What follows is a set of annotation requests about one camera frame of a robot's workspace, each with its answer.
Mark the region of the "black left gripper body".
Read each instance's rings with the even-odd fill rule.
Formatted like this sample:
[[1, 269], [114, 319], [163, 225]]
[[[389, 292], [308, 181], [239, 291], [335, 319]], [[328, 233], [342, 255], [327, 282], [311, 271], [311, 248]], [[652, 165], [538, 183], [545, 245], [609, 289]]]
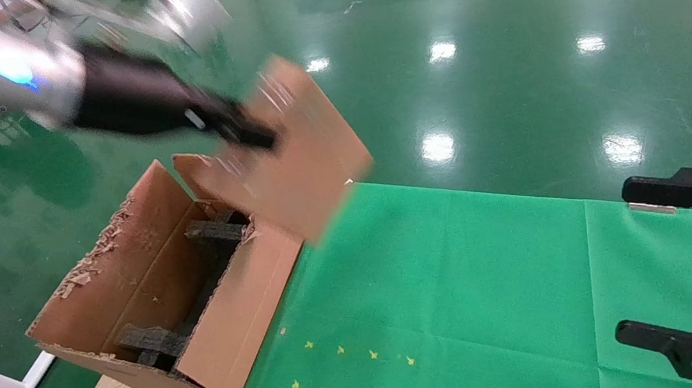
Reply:
[[188, 84], [158, 59], [95, 44], [79, 53], [85, 78], [72, 118], [77, 128], [138, 136], [181, 128], [239, 132], [230, 99]]

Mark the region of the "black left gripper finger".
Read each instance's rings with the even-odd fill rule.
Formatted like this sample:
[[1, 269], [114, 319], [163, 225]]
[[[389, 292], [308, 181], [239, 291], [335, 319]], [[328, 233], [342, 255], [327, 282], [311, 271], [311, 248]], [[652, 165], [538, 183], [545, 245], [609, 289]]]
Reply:
[[277, 131], [249, 115], [243, 104], [220, 104], [209, 112], [209, 118], [216, 134], [230, 144], [261, 150], [276, 148]]

